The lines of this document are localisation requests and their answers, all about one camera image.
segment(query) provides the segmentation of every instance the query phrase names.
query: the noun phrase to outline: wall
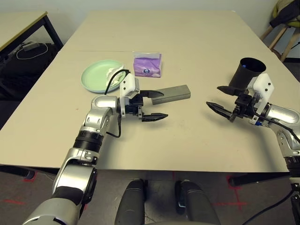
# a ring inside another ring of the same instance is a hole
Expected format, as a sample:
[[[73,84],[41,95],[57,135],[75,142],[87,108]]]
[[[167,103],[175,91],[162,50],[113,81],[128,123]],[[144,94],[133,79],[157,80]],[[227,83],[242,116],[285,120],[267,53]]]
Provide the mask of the wall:
[[[277,0],[0,0],[0,12],[48,11],[48,16],[64,43],[89,11],[112,9],[234,10],[260,36],[268,26],[276,2]],[[45,42],[49,37],[44,30],[39,30],[30,39]],[[282,48],[287,42],[288,39],[278,45]]]

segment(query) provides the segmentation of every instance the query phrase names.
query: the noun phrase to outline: purple tissue packet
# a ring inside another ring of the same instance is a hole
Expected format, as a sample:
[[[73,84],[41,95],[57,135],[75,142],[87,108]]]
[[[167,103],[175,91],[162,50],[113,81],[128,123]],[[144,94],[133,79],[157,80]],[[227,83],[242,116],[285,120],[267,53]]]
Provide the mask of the purple tissue packet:
[[[161,54],[135,52],[133,68],[136,76],[161,77]]]

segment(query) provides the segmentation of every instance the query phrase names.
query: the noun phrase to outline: green plate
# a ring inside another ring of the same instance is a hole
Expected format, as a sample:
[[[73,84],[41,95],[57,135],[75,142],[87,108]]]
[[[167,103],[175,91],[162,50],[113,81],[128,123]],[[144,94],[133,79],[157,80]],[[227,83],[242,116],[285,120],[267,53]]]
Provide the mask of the green plate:
[[[110,68],[119,68],[123,64],[115,60],[102,60],[91,64],[87,67],[81,75],[81,84],[85,89],[95,92],[104,93],[106,90],[106,74]],[[110,86],[108,92],[117,89],[121,81],[125,77],[125,72],[121,72],[119,82]]]

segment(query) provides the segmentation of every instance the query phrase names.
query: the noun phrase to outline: white tissue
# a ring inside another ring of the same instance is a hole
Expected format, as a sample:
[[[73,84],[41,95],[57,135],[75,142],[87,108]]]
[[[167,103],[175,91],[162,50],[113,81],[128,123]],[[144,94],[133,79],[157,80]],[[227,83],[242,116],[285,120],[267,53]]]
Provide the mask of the white tissue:
[[[107,72],[107,74],[106,74],[106,77],[107,77],[106,87],[108,86],[108,83],[109,83],[110,79],[112,78],[112,76],[113,76],[116,72],[118,72],[119,70],[121,70],[121,69],[124,69],[124,65],[122,65],[122,66],[119,67],[119,68],[109,68],[109,69],[108,69],[108,72]],[[117,75],[114,77],[114,79],[112,80],[112,83],[111,83],[110,87],[114,86],[115,84],[117,84],[117,83],[119,82],[119,79],[120,79],[120,77],[122,76],[122,73],[123,73],[123,72],[117,74]]]

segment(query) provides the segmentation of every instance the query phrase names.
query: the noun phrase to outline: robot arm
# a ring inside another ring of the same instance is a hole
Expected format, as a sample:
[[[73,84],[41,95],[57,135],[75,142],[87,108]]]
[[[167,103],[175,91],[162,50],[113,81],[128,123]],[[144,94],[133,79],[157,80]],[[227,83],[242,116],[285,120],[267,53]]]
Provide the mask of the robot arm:
[[[268,74],[252,78],[247,89],[231,86],[217,87],[225,94],[237,96],[233,112],[213,102],[206,102],[208,107],[233,122],[236,117],[248,118],[249,123],[264,126],[274,131],[287,168],[290,172],[292,190],[297,194],[292,197],[294,217],[300,218],[300,114],[293,109],[269,104],[268,100],[274,87]]]
[[[68,151],[56,176],[52,197],[41,203],[23,225],[77,224],[85,204],[93,197],[97,182],[95,165],[102,141],[107,134],[112,135],[107,132],[111,116],[119,114],[125,117],[125,114],[131,114],[138,116],[142,121],[156,121],[168,116],[163,113],[143,114],[143,97],[154,98],[163,94],[158,91],[140,91],[134,75],[129,73],[120,89],[120,99],[116,96],[98,96],[92,100],[91,109],[84,119],[75,143]]]

